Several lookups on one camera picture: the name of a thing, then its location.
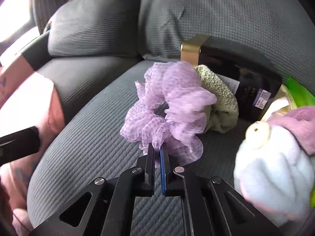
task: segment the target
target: green towel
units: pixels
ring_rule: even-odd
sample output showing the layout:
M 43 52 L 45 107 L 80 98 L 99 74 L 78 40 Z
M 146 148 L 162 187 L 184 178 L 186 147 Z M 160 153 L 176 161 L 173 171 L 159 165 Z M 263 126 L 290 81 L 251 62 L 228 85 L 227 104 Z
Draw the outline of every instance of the green towel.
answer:
M 207 115 L 207 125 L 204 132 L 208 130 L 225 133 L 237 124 L 238 105 L 236 97 L 221 79 L 207 66 L 195 67 L 202 82 L 202 87 L 217 96 L 218 101 L 204 110 Z

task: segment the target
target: screw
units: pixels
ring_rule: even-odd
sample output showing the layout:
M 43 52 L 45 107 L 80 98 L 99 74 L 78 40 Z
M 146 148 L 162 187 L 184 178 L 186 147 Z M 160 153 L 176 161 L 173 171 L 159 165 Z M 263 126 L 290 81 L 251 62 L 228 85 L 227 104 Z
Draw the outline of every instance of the screw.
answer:
M 135 174 L 139 174 L 142 172 L 142 168 L 140 167 L 134 167 L 131 169 L 132 173 L 135 173 Z
M 176 168 L 174 169 L 174 171 L 175 171 L 176 173 L 183 173 L 183 172 L 185 171 L 185 169 L 184 169 L 183 167 L 176 167 Z
M 98 177 L 97 179 L 94 180 L 94 184 L 96 185 L 102 185 L 104 184 L 105 180 L 101 177 Z
M 215 184 L 221 184 L 222 183 L 222 178 L 219 176 L 214 176 L 212 178 L 212 182 L 214 182 Z

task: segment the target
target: sheer lavender fabric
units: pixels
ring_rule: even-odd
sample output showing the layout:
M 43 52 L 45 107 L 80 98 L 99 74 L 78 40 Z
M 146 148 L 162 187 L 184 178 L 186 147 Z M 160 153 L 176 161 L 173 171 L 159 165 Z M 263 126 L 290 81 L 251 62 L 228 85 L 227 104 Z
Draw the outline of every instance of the sheer lavender fabric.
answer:
M 144 74 L 145 83 L 135 82 L 139 101 L 129 109 L 120 134 L 128 142 L 140 142 L 147 154 L 149 143 L 159 150 L 167 143 L 170 155 L 181 165 L 198 160 L 203 145 L 196 134 L 206 127 L 205 106 L 216 103 L 215 94 L 201 87 L 194 67 L 185 61 L 154 63 Z M 166 102 L 163 118 L 154 113 Z

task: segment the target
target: seat cushion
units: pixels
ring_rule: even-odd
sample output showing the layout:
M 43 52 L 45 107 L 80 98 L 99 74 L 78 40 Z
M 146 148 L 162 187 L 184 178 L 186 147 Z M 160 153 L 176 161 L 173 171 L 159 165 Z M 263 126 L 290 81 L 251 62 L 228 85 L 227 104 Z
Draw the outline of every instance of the seat cushion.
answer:
M 135 165 L 142 155 L 138 143 L 128 143 L 119 131 L 128 109 L 138 100 L 134 82 L 144 82 L 153 62 L 133 66 L 96 95 L 65 127 L 47 149 L 29 185 L 28 212 L 34 227 L 48 218 L 94 178 L 111 179 Z M 249 123 L 220 134 L 200 136 L 202 157 L 189 165 L 197 175 L 223 177 L 233 184 L 234 159 Z M 137 198 L 131 235 L 183 235 L 179 197 L 161 194 L 160 171 L 156 169 L 155 195 Z
M 141 0 L 138 29 L 145 58 L 179 58 L 183 41 L 207 34 L 260 51 L 315 94 L 315 26 L 298 0 Z
M 136 56 L 140 0 L 71 0 L 52 18 L 51 56 Z
M 139 58 L 54 58 L 38 70 L 58 91 L 66 124 L 97 93 L 139 62 Z

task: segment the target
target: stuffed toy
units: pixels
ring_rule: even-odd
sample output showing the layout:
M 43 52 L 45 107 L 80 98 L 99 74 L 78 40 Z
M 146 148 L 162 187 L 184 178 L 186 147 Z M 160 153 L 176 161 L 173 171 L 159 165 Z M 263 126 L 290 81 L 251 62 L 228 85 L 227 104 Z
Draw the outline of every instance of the stuffed toy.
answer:
M 314 153 L 314 106 L 257 121 L 237 152 L 234 187 L 276 226 L 303 221 L 311 209 Z

